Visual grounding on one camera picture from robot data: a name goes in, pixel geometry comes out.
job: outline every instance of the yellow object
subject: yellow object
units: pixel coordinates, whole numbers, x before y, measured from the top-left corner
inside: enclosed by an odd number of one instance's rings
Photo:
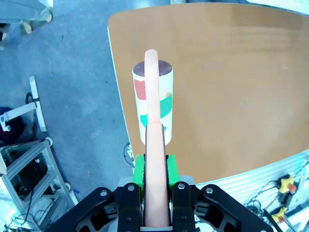
[[[287,179],[281,179],[281,186],[280,186],[279,192],[280,193],[286,193],[286,192],[290,191],[289,186],[293,185],[293,183],[294,183],[294,177],[293,176],[290,176]]]
[[[274,219],[276,223],[284,221],[284,213],[288,210],[288,208],[281,208],[280,211],[276,214],[272,214],[271,217]]]

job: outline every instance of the white metal stand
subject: white metal stand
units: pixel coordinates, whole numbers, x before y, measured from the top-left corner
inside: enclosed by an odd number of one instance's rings
[[[40,101],[39,101],[39,94],[38,94],[37,85],[36,85],[36,82],[35,82],[35,77],[31,76],[29,78],[29,80],[30,80],[32,98],[33,98],[34,102],[20,106],[16,109],[5,112],[3,115],[0,115],[0,124],[1,124],[3,131],[10,131],[11,130],[11,127],[7,126],[5,124],[7,121],[9,121],[13,118],[16,118],[18,116],[21,116],[21,115],[23,115],[27,112],[32,111],[32,110],[36,110],[36,115],[37,115],[37,118],[38,118],[38,123],[40,125],[41,131],[42,132],[47,131],[46,125],[45,125],[45,122],[44,122],[44,118],[43,118],[41,104],[40,104]]]

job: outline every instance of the concrete floor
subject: concrete floor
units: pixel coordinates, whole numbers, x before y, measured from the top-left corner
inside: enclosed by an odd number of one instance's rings
[[[113,190],[119,179],[132,175],[123,157],[128,137],[112,65],[108,18],[119,11],[169,2],[54,0],[50,24],[27,36],[20,35],[19,27],[11,27],[6,49],[0,51],[0,106],[23,105],[30,91],[28,78],[36,76],[56,159],[64,178],[80,192],[80,200],[100,186]],[[29,124],[32,117],[24,116]]]

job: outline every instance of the cylindrical container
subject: cylindrical container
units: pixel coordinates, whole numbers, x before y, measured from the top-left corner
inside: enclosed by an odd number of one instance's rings
[[[132,70],[137,115],[140,126],[140,139],[145,144],[147,117],[147,102],[145,91],[144,61],[134,66]],[[160,116],[164,126],[165,145],[172,139],[172,114],[173,114],[173,68],[162,60],[159,60],[159,91],[160,91]]]

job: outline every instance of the wooden table surface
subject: wooden table surface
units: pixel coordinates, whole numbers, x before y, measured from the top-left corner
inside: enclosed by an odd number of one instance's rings
[[[116,13],[109,35],[134,155],[145,147],[132,68],[148,49],[173,66],[167,154],[196,183],[309,148],[309,18],[259,6],[196,3]]]

